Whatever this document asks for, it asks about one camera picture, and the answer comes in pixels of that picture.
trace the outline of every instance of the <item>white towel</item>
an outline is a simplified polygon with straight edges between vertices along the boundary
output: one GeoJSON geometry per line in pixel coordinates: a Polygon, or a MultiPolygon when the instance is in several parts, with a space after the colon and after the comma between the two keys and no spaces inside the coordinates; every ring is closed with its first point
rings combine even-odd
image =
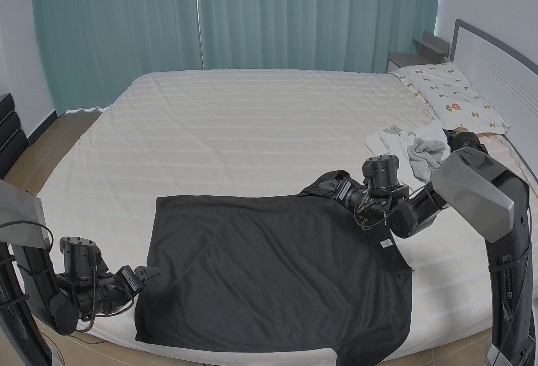
{"type": "MultiPolygon", "coordinates": [[[[443,131],[441,121],[432,121],[427,126],[417,128],[414,133],[401,131],[399,134],[390,134],[383,130],[378,130],[368,137],[366,141],[368,149],[374,155],[391,154],[398,157],[400,161],[398,180],[400,183],[408,185],[412,191],[424,185],[424,182],[413,175],[413,169],[409,164],[409,154],[407,153],[407,147],[413,145],[413,141],[417,137],[423,140],[436,140],[447,143],[447,136],[443,131]]],[[[441,161],[444,161],[449,155],[450,147],[447,143],[441,161]]]]}

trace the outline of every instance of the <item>fitted sheet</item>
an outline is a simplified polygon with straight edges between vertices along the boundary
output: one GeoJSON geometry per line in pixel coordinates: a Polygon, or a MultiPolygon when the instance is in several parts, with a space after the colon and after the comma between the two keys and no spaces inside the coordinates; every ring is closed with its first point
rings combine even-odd
{"type": "MultiPolygon", "coordinates": [[[[125,264],[145,264],[158,196],[297,194],[340,168],[361,180],[362,164],[371,156],[365,145],[370,134],[393,124],[412,130],[431,119],[392,74],[152,73],[136,79],[101,114],[38,196],[57,238],[94,240],[115,272],[125,264]]],[[[502,137],[484,136],[484,141],[494,158],[530,180],[502,137]]],[[[531,204],[537,208],[536,196],[531,204]]],[[[441,213],[431,228],[396,243],[415,272],[411,331],[391,358],[491,326],[484,241],[453,209],[441,213]]],[[[61,271],[56,247],[51,258],[61,271]]],[[[533,268],[536,272],[536,258],[533,268]]],[[[131,348],[220,365],[332,365],[336,359],[332,349],[246,354],[144,344],[135,341],[133,315],[131,309],[98,318],[90,333],[131,348]]]]}

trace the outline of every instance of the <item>black baseboard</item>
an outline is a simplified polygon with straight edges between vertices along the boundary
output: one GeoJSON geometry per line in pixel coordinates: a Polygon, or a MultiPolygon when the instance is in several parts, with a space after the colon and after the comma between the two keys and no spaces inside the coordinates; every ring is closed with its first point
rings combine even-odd
{"type": "Polygon", "coordinates": [[[28,144],[32,146],[35,142],[37,142],[37,139],[41,137],[41,135],[49,128],[54,121],[58,119],[58,116],[56,114],[56,111],[54,111],[52,114],[50,114],[46,119],[39,124],[39,127],[37,127],[32,134],[28,136],[28,144]]]}

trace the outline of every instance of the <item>pillow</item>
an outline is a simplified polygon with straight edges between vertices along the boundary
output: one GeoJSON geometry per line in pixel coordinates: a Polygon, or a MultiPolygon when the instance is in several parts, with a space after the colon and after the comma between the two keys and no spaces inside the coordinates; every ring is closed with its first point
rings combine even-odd
{"type": "Polygon", "coordinates": [[[392,72],[423,101],[447,130],[506,133],[509,125],[451,62],[402,67],[392,72]]]}

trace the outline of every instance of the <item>black furniture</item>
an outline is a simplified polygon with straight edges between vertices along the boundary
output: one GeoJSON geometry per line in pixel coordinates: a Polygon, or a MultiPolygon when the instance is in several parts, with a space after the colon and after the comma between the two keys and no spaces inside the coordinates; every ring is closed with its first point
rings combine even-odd
{"type": "Polygon", "coordinates": [[[445,57],[448,57],[448,42],[427,31],[422,33],[421,39],[413,39],[413,44],[419,47],[419,55],[391,52],[388,55],[387,72],[406,66],[439,64],[444,62],[445,57]]]}
{"type": "Polygon", "coordinates": [[[4,179],[28,146],[11,94],[0,96],[0,120],[0,179],[4,179]]]}

